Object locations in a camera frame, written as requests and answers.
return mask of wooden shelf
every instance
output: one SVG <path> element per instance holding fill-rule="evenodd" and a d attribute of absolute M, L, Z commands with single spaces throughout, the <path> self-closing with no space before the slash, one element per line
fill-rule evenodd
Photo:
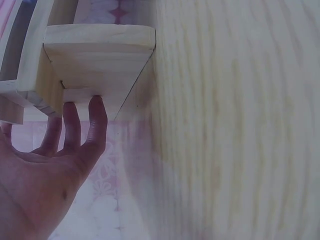
<path fill-rule="evenodd" d="M 0 44 L 2 68 L 7 70 L 9 62 L 17 59 L 18 64 L 17 69 L 7 71 L 10 74 L 0 75 L 0 95 L 27 108 L 26 121 L 46 119 L 43 114 L 61 116 L 63 102 L 75 102 L 81 119 L 86 120 L 90 98 L 101 95 L 109 118 L 114 119 L 153 54 L 155 29 L 140 25 L 71 24 L 77 0 L 38 0 L 26 34 L 17 36 L 21 52 L 12 59 L 12 54 L 5 56 L 5 52 L 10 47 L 9 36 L 13 38 L 14 19 L 19 16 L 18 4 L 21 1 L 14 6 L 12 24 L 5 30 L 8 37 Z M 11 122 L 21 123 L 21 116 L 19 113 L 17 119 L 11 117 Z"/>

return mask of finger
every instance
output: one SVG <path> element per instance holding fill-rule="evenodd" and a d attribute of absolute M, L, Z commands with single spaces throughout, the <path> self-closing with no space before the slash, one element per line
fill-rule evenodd
<path fill-rule="evenodd" d="M 106 149 L 108 118 L 103 100 L 94 96 L 89 103 L 90 128 L 86 142 L 76 153 L 75 162 L 85 179 Z"/>
<path fill-rule="evenodd" d="M 57 153 L 57 157 L 74 153 L 80 148 L 81 124 L 76 105 L 66 102 L 63 106 L 63 120 L 65 125 L 65 139 L 63 149 Z"/>
<path fill-rule="evenodd" d="M 1 127 L 2 133 L 3 133 L 6 141 L 10 145 L 12 145 L 12 141 L 11 141 L 12 124 L 10 124 L 10 123 L 1 123 L 0 127 Z"/>
<path fill-rule="evenodd" d="M 52 157 L 54 154 L 56 154 L 58 150 L 61 129 L 61 117 L 49 117 L 42 144 L 39 148 L 33 150 L 32 153 L 45 157 Z"/>
<path fill-rule="evenodd" d="M 8 145 L 7 138 L 0 127 L 0 156 L 3 153 L 8 153 L 10 151 L 10 146 Z"/>

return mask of wrist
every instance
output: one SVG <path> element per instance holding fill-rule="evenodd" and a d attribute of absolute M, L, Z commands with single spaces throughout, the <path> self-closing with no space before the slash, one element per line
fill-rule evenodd
<path fill-rule="evenodd" d="M 36 240 L 35 226 L 0 183 L 0 239 Z"/>

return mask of wooden wall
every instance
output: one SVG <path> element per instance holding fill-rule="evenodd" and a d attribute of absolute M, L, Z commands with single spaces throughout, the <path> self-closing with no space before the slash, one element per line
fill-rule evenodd
<path fill-rule="evenodd" d="M 135 10 L 157 47 L 117 117 L 123 239 L 319 239 L 320 2 Z"/>

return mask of light wood panel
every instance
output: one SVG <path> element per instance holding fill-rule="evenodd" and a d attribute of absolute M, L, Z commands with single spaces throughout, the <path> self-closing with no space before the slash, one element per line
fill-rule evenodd
<path fill-rule="evenodd" d="M 25 37 L 17 91 L 48 116 L 62 113 L 63 86 L 43 49 L 46 28 L 73 23 L 77 4 L 78 0 L 38 0 Z"/>
<path fill-rule="evenodd" d="M 24 108 L 0 95 L 0 122 L 23 124 Z"/>
<path fill-rule="evenodd" d="M 49 26 L 43 46 L 65 88 L 64 101 L 87 107 L 103 96 L 114 120 L 156 45 L 155 29 L 139 25 Z"/>
<path fill-rule="evenodd" d="M 117 117 L 123 239 L 319 239 L 319 2 L 136 11 L 157 48 Z"/>

